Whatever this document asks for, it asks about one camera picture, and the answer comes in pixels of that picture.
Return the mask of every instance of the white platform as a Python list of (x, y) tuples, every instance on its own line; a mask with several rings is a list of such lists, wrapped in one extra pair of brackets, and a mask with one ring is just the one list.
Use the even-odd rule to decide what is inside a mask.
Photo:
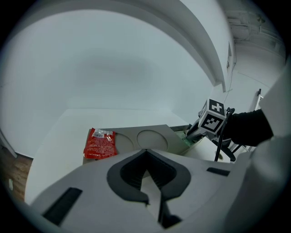
[(83, 163), (83, 149), (90, 128), (179, 126), (188, 123), (166, 111), (69, 109), (45, 137), (32, 162), (25, 202), (33, 200), (51, 184)]

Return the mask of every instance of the white ceiling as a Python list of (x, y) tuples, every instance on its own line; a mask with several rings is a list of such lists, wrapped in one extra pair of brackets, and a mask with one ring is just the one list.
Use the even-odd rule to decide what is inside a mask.
[(285, 45), (272, 22), (249, 0), (219, 0), (235, 43), (258, 46), (285, 57)]

